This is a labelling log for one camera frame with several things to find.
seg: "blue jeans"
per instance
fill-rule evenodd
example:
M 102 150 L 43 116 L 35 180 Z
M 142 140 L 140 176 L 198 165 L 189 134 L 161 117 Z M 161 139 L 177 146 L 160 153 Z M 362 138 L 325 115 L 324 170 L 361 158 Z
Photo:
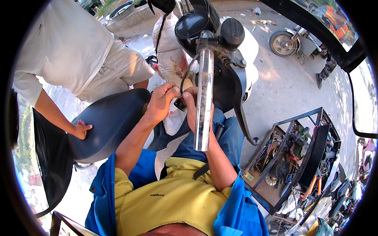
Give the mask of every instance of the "blue jeans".
M 216 129 L 216 123 L 222 123 L 226 126 L 223 130 L 222 136 L 218 140 L 218 143 L 233 167 L 236 168 L 240 161 L 240 154 L 242 153 L 244 141 L 244 134 L 240 128 L 239 122 L 236 117 L 226 119 L 223 112 L 218 108 L 215 108 L 213 114 L 214 132 Z M 172 156 L 200 160 L 207 163 L 208 160 L 205 153 L 194 150 L 193 144 L 194 133 L 190 132 L 189 135 L 180 143 Z

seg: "yellow shirt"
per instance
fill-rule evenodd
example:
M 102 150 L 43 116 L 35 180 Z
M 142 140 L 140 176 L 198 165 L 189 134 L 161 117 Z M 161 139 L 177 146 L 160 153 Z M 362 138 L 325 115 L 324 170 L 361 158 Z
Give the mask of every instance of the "yellow shirt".
M 117 235 L 138 235 L 173 223 L 214 235 L 212 224 L 231 187 L 217 192 L 210 171 L 194 180 L 193 174 L 204 165 L 201 161 L 170 157 L 166 165 L 167 177 L 135 191 L 124 171 L 115 168 Z

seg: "man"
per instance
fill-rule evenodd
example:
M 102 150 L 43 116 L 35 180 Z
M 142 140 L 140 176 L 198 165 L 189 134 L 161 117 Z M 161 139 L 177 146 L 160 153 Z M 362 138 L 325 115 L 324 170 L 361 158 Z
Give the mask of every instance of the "man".
M 320 73 L 315 74 L 319 89 L 322 88 L 323 80 L 326 80 L 330 76 L 330 74 L 336 68 L 336 66 L 337 66 L 337 63 L 335 59 L 331 56 L 331 54 L 327 53 L 327 60 L 325 62 L 325 67 Z
M 244 135 L 236 117 L 225 119 L 222 111 L 213 108 L 212 129 L 215 123 L 223 123 L 223 134 L 217 141 L 211 131 L 208 151 L 193 149 L 197 88 L 183 93 L 192 132 L 165 161 L 166 168 L 156 181 L 156 153 L 142 150 L 143 144 L 179 92 L 173 82 L 157 87 L 144 116 L 99 168 L 85 226 L 100 235 L 268 235 L 238 167 Z M 194 180 L 205 162 L 210 171 Z M 149 172 L 143 169 L 148 166 L 152 166 Z M 135 187 L 150 175 L 155 181 Z
M 81 101 L 147 88 L 154 70 L 73 0 L 52 0 L 37 19 L 15 66 L 14 87 L 41 115 L 84 139 L 91 125 L 71 124 L 35 75 Z

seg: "boot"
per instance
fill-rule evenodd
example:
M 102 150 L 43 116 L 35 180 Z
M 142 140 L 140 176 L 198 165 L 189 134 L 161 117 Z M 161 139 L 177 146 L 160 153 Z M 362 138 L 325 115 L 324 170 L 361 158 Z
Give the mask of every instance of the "boot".
M 321 89 L 323 80 L 319 77 L 318 73 L 316 73 L 315 75 L 316 75 L 316 81 L 318 83 L 318 87 L 319 87 L 319 89 Z

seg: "pavement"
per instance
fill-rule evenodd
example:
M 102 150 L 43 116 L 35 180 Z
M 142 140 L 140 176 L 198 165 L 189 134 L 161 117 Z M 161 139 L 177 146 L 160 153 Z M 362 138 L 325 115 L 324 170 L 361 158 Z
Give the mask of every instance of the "pavement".
M 228 4 L 229 9 L 232 9 L 232 3 Z M 336 67 L 331 76 L 323 82 L 322 89 L 319 89 L 315 73 L 322 70 L 325 60 L 319 56 L 314 60 L 307 58 L 304 60 L 304 64 L 300 64 L 296 54 L 289 57 L 275 55 L 269 47 L 269 37 L 278 30 L 284 30 L 284 27 L 293 28 L 296 24 L 264 6 L 261 2 L 251 2 L 249 9 L 255 6 L 262 6 L 262 17 L 250 16 L 250 13 L 244 10 L 218 11 L 220 18 L 230 16 L 238 19 L 259 44 L 259 53 L 254 61 L 254 65 L 259 71 L 259 79 L 252 87 L 252 97 L 243 104 L 252 137 L 257 136 L 263 141 L 273 123 L 322 106 L 330 116 L 341 138 L 342 145 L 339 154 L 345 174 L 347 177 L 355 177 L 358 172 L 358 159 L 356 158 L 358 137 L 352 130 L 351 87 L 346 73 L 339 66 Z M 254 24 L 253 20 L 270 20 L 277 23 L 277 26 Z M 145 58 L 155 52 L 152 45 L 152 31 L 133 36 L 126 41 L 126 44 L 140 52 Z M 148 89 L 152 90 L 163 82 L 158 75 L 154 75 L 150 79 Z M 89 105 L 81 102 L 61 87 L 45 85 L 45 89 L 69 120 L 72 120 Z M 226 117 L 233 115 L 233 111 L 226 113 Z M 306 119 L 300 122 L 304 126 L 310 124 L 310 121 Z M 164 160 L 173 154 L 182 139 L 171 142 L 167 149 L 158 152 L 157 173 L 163 167 Z M 245 140 L 240 158 L 242 167 L 245 167 L 255 156 L 258 148 Z M 67 194 L 57 206 L 59 212 L 79 224 L 84 224 L 85 216 L 93 200 L 88 189 L 95 172 L 95 169 L 73 171 Z M 75 214 L 69 213 L 78 208 L 82 209 L 82 213 L 77 213 L 77 211 Z

